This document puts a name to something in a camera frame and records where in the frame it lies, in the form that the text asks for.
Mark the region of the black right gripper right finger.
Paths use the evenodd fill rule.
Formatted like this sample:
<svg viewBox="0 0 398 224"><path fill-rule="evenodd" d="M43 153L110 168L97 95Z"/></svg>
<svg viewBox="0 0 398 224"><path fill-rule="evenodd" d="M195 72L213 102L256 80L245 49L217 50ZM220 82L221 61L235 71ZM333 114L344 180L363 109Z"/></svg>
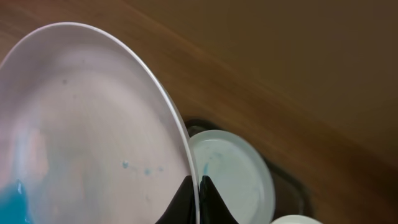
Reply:
<svg viewBox="0 0 398 224"><path fill-rule="evenodd" d="M201 224L238 224L207 175L202 177L199 198Z"/></svg>

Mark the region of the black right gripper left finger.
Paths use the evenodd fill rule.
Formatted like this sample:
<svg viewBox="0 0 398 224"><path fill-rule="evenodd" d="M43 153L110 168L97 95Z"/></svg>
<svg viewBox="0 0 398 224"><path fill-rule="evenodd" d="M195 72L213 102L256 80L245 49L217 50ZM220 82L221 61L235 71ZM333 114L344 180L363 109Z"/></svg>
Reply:
<svg viewBox="0 0 398 224"><path fill-rule="evenodd" d="M155 224L195 224L195 199L192 177L186 176L164 214Z"/></svg>

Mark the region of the dark brown serving tray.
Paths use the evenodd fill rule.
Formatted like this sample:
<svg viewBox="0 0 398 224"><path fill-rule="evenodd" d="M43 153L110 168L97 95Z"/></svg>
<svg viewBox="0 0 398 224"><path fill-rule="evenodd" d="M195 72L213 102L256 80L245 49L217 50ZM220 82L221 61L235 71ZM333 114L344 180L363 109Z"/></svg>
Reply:
<svg viewBox="0 0 398 224"><path fill-rule="evenodd" d="M211 121L200 118L184 120L190 137L207 130L223 130ZM275 187L275 212L272 220L284 215L303 215L313 218L314 211L307 188L295 177L262 156Z"/></svg>

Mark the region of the small white plate far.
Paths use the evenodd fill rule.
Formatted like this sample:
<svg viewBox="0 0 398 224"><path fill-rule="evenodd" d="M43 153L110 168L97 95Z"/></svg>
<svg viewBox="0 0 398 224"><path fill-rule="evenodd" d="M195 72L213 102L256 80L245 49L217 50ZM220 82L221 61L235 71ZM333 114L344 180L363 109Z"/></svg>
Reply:
<svg viewBox="0 0 398 224"><path fill-rule="evenodd" d="M243 138L208 130L189 140L198 178L213 181L238 223L270 223L275 210L271 173L259 153Z"/></svg>

